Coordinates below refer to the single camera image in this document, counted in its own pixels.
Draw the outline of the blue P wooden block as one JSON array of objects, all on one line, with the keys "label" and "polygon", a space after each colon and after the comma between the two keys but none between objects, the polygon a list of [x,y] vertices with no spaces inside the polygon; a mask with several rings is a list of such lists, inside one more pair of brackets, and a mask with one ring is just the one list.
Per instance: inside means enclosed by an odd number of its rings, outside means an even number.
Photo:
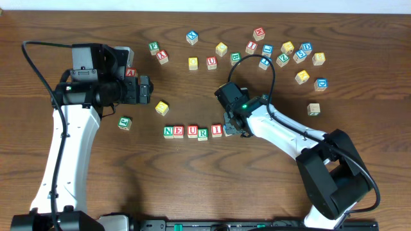
[{"label": "blue P wooden block", "polygon": [[225,125],[223,125],[223,132],[224,132],[224,134],[225,134],[225,136],[226,137],[228,137],[228,136],[231,136],[232,134],[231,133],[229,133],[228,131],[227,131],[227,125],[225,124]]}]

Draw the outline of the red i block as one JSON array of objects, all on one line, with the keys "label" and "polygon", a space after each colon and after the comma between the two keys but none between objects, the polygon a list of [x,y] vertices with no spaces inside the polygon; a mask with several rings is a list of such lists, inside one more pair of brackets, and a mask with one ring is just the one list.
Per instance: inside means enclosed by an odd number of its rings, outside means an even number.
[{"label": "red i block", "polygon": [[249,41],[247,43],[246,48],[245,48],[245,52],[247,54],[253,55],[256,52],[257,47],[258,47],[258,45],[255,42]]},{"label": "red i block", "polygon": [[223,128],[221,124],[213,124],[211,126],[211,135],[213,138],[221,137],[223,134]]}]

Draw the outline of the green R wooden block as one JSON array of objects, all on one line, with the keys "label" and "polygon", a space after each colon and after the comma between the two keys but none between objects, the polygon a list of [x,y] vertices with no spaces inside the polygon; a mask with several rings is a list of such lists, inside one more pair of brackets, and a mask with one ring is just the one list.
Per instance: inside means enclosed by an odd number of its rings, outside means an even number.
[{"label": "green R wooden block", "polygon": [[198,141],[206,141],[208,140],[208,129],[207,128],[200,128],[198,130]]}]

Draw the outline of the red u block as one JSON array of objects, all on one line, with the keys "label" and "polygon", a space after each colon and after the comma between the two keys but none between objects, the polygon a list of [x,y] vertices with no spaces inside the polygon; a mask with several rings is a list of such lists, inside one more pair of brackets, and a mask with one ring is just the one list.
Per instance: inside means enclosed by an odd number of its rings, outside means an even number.
[{"label": "red u block", "polygon": [[188,137],[190,139],[196,139],[198,137],[198,126],[197,125],[188,126]]},{"label": "red u block", "polygon": [[215,56],[210,56],[206,58],[207,69],[213,70],[217,68],[218,62]]}]

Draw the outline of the green N wooden block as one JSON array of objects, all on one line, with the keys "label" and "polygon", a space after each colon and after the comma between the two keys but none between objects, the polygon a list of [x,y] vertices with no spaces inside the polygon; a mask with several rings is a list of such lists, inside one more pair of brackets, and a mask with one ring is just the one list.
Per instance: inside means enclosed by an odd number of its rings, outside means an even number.
[{"label": "green N wooden block", "polygon": [[165,126],[163,128],[163,136],[165,139],[173,139],[173,127]]}]

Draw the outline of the red E wooden block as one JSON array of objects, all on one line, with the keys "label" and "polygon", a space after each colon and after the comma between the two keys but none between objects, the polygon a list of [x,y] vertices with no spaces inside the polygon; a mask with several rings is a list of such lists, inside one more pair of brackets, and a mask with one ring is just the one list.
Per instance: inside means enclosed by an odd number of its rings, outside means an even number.
[{"label": "red E wooden block", "polygon": [[174,126],[173,127],[173,138],[182,139],[184,137],[184,127],[183,126]]}]

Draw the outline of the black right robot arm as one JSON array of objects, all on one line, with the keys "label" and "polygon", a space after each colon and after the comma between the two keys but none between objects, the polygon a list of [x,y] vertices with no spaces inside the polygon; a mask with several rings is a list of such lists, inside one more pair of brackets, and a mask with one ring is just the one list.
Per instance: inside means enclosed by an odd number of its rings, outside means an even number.
[{"label": "black right robot arm", "polygon": [[342,130],[313,130],[278,112],[269,101],[250,98],[229,82],[215,96],[231,126],[244,137],[262,138],[292,157],[312,203],[303,224],[336,229],[375,183],[352,140]]}]

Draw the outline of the green J wooden block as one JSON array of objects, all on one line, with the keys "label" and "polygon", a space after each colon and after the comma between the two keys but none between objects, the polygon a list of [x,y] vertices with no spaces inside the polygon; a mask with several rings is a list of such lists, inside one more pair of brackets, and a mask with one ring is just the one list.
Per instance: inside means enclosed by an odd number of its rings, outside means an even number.
[{"label": "green J wooden block", "polygon": [[122,130],[129,130],[132,126],[132,120],[129,117],[120,117],[118,127]]}]

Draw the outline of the blue X wooden block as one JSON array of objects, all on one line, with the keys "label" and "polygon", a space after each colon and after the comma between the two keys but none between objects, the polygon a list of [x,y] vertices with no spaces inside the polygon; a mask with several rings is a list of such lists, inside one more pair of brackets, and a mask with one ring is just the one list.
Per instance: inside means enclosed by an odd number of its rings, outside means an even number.
[{"label": "blue X wooden block", "polygon": [[190,45],[194,45],[198,42],[198,33],[195,31],[190,31],[186,34],[186,40]]}]

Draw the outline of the green Z wooden block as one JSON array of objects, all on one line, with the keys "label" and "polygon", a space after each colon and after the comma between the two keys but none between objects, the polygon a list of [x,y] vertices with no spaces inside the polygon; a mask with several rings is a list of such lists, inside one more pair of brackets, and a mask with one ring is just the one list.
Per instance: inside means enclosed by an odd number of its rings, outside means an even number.
[{"label": "green Z wooden block", "polygon": [[289,62],[289,60],[290,60],[290,58],[288,57],[288,55],[282,53],[281,55],[279,55],[279,56],[277,57],[276,64],[277,64],[279,67],[283,67],[283,66],[285,66],[285,65]]}]

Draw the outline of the blue L wooden block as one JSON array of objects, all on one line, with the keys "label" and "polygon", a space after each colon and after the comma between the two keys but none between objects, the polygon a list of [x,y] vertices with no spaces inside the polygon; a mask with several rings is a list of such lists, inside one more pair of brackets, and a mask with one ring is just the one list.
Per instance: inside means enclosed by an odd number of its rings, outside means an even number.
[{"label": "blue L wooden block", "polygon": [[269,44],[264,44],[263,48],[262,48],[262,55],[263,56],[267,56],[267,57],[271,57],[272,53],[273,53],[274,47],[272,45]]}]

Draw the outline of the yellow block upper right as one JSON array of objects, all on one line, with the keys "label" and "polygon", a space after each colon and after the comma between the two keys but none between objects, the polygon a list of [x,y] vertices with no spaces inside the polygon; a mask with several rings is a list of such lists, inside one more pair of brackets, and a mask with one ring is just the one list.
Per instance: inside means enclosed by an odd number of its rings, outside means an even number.
[{"label": "yellow block upper right", "polygon": [[292,44],[291,41],[285,42],[283,43],[283,45],[281,46],[281,52],[286,54],[286,55],[290,55],[293,53],[294,51],[294,46]]}]

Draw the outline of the blue D block lower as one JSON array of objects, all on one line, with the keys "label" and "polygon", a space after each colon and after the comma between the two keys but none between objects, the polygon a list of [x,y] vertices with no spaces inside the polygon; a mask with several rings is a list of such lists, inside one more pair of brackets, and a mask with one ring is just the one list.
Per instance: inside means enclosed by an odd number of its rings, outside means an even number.
[{"label": "blue D block lower", "polygon": [[328,80],[326,78],[318,78],[314,83],[316,92],[325,91],[328,88]]}]

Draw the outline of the blue d block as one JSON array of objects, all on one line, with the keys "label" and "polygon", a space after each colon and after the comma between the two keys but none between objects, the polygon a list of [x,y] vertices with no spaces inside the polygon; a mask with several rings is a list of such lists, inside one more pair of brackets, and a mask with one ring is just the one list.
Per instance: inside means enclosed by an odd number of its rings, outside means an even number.
[{"label": "blue d block", "polygon": [[325,91],[328,88],[328,80],[326,78],[318,78],[314,83],[316,92]]},{"label": "blue d block", "polygon": [[306,53],[306,55],[309,55],[312,52],[313,47],[312,47],[312,44],[310,42],[304,42],[304,43],[301,44],[299,49],[301,51],[304,51]]}]

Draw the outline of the yellow 8 wooden block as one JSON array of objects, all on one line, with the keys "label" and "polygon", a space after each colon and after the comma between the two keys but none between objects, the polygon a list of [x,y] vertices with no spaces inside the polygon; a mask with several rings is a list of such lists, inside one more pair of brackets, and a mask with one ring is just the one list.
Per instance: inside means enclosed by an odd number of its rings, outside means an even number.
[{"label": "yellow 8 wooden block", "polygon": [[314,66],[322,65],[326,61],[324,53],[315,53],[312,57],[312,62]]}]

